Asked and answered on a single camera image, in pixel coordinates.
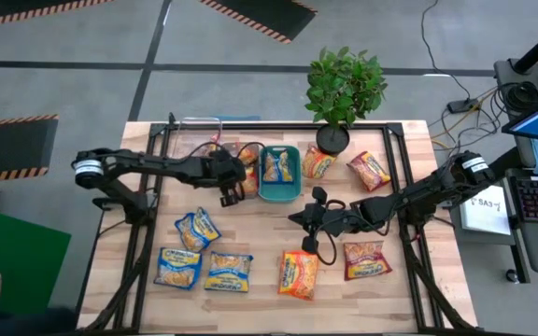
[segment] green plant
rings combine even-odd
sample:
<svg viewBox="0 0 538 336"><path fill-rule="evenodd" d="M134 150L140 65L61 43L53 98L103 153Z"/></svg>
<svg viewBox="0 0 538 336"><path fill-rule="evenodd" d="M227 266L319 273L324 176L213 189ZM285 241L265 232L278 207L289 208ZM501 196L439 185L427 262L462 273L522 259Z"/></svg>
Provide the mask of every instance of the green plant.
<svg viewBox="0 0 538 336"><path fill-rule="evenodd" d="M319 60L310 64L306 92L310 104L305 107L315 112L313 122L325 119L337 129L343 121L349 127L356 118L365 119L381 105L388 84L381 76L377 57L367 61L366 52L355 55L343 47L336 55L323 48Z"/></svg>

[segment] teal container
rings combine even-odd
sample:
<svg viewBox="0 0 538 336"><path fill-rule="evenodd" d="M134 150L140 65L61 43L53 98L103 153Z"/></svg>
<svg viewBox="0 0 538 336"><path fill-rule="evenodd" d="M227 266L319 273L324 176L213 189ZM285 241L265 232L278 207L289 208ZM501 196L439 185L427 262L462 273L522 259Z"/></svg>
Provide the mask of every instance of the teal container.
<svg viewBox="0 0 538 336"><path fill-rule="evenodd" d="M264 183L262 177L265 175L265 151L279 156L284 149L288 151L288 164L291 174L294 176L294 183ZM274 203L287 203L296 200L303 190L302 162L298 148L292 146L266 146L261 149L260 158L259 196L267 202Z"/></svg>

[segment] green board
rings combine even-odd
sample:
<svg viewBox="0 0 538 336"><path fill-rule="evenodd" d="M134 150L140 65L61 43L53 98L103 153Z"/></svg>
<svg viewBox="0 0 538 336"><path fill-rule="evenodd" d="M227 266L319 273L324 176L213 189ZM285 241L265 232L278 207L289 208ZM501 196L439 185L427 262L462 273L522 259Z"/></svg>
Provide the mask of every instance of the green board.
<svg viewBox="0 0 538 336"><path fill-rule="evenodd" d="M69 242L67 233L0 214L0 310L47 308Z"/></svg>

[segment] wooden table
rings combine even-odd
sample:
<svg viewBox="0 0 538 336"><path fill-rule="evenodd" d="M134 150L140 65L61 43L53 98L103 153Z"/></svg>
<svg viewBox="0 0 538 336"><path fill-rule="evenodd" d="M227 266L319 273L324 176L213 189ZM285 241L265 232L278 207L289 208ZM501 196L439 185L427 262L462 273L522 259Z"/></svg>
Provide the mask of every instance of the wooden table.
<svg viewBox="0 0 538 336"><path fill-rule="evenodd" d="M403 124L412 173L419 180L437 168L427 124L423 120L396 121ZM122 148L145 150L149 122L126 124ZM377 241L384 238L374 232L343 234L336 238L338 260L333 266L321 265L314 301L302 301L286 295L277 295L277 278L282 251L298 250L306 233L287 215L302 211L305 203L314 202L311 189L322 186L329 199L346 203L369 195L388 195L387 185L369 194L357 177L346 167L354 156L368 150L387 170L387 159L381 132L351 131L351 142L337 158L323 179L304 179L303 194L293 203L266 203L261 199L247 200L236 206L221 208L217 189L193 189L174 179L163 181L160 212L157 218L153 253L150 256L149 284L142 314L141 332L163 333L344 333L415 331L416 323L406 275L402 243L398 236L396 218L385 237L383 253L393 268L392 273L344 281L344 242ZM208 140L209 132L189 131L177 141L179 157L196 144ZM224 131L222 142L261 141L267 145L294 145L304 155L315 138L313 131ZM397 144L393 140L396 166L402 187L404 173ZM121 179L130 188L137 189L139 175L125 175ZM152 284L157 272L160 247L183 248L174 226L185 213L203 206L222 233L204 253L201 278L192 291ZM447 211L439 217L449 218ZM123 219L123 213L110 212L103 219L102 229ZM130 227L122 225L107 232L97 244L91 275L86 289L80 326L91 323L105 307L118 288L124 262ZM451 304L471 324L476 323L470 293L456 245L454 231L446 224L434 221L425 228L437 285ZM328 259L331 246L326 236L320 235L320 252ZM250 271L248 294L206 291L203 289L209 268L210 251L246 253L254 257ZM129 295L126 324L131 318L134 289ZM421 285L424 311L428 325L432 325L426 289Z"/></svg>

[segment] gray floor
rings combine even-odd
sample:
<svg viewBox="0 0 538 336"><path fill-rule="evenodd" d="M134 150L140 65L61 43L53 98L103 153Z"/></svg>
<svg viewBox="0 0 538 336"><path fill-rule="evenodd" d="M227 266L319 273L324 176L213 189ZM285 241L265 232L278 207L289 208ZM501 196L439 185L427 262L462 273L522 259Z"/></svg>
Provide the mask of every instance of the gray floor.
<svg viewBox="0 0 538 336"><path fill-rule="evenodd" d="M117 0L2 25L0 61L142 63L162 2ZM156 63L306 65L324 45L349 45L369 49L383 66L431 66L419 30L420 13L431 1L305 2L319 15L284 46L194 0L174 0ZM426 29L440 67L491 69L494 61L520 56L537 41L538 1L442 0L428 15ZM73 236L52 304L76 304L100 217L91 204L94 193L74 184L69 162L78 150L119 145L139 78L140 71L0 68L0 118L61 115L50 173L0 183L0 211ZM387 101L371 119L433 121L445 102L463 97L448 77L387 80ZM495 85L485 77L460 81L473 95ZM153 72L139 120L166 119L169 111L179 117L309 119L303 108L306 85L301 74ZM473 124L471 116L462 126ZM441 126L434 125L432 134L439 132ZM512 145L510 136L497 134L469 149L491 161ZM445 153L437 155L443 161ZM43 201L47 207L40 206ZM509 248L460 242L460 252L479 325L538 334L538 274L531 274L530 285L513 286L503 279L512 266Z"/></svg>

